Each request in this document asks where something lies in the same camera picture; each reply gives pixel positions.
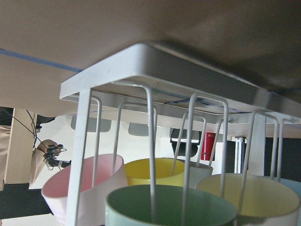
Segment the green cup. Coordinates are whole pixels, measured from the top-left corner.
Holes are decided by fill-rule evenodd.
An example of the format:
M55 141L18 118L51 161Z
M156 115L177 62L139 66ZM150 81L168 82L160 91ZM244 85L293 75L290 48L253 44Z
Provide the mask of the green cup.
M189 189L186 211L182 210L183 188L158 185L157 221L151 218L149 185L127 186L112 191L106 198L107 226L235 226L237 210L233 204L216 195Z

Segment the yellow cup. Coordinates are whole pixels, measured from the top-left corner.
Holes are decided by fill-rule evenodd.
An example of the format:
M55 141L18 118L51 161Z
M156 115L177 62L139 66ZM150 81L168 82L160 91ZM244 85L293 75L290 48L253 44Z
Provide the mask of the yellow cup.
M156 158L156 184L183 186L184 182L184 162L177 160L174 171L172 171L174 160L170 158ZM125 165L127 181L130 186L149 185L150 180L150 161L140 159L129 162Z

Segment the red fire extinguisher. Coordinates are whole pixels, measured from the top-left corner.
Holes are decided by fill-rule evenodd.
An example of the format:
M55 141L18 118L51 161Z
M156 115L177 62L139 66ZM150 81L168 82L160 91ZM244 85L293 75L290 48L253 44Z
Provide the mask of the red fire extinguisher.
M203 142L203 147L202 147L202 151L201 151L201 160L204 161L209 161L212 155L212 149L214 146L214 140L215 140L215 133L211 133L211 132L206 132L205 133L205 138L204 138L204 142Z

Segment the grey cup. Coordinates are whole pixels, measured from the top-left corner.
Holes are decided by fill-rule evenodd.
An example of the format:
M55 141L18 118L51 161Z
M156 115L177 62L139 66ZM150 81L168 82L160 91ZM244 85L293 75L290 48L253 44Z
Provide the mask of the grey cup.
M195 188L196 184L212 175L213 167L209 167L208 165L197 163L197 162L190 162L190 172L189 172L189 188Z

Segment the beige cup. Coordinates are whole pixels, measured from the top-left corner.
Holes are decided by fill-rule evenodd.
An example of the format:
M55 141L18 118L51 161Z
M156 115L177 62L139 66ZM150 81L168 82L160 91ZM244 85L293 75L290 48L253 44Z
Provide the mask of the beige cup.
M200 180L195 188L220 196L221 174ZM225 174L224 199L238 210L242 174ZM247 175L238 226L297 226L301 200L291 188L267 177Z

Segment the blue cup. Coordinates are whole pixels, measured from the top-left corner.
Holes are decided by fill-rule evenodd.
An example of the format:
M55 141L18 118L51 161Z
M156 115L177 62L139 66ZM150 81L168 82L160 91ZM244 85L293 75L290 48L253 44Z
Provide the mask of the blue cup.
M276 199L277 201L285 203L298 203L301 201L301 183L289 179L277 178L272 179L274 182L271 182L268 185L268 188L271 188L271 191L265 190L263 197L268 200Z

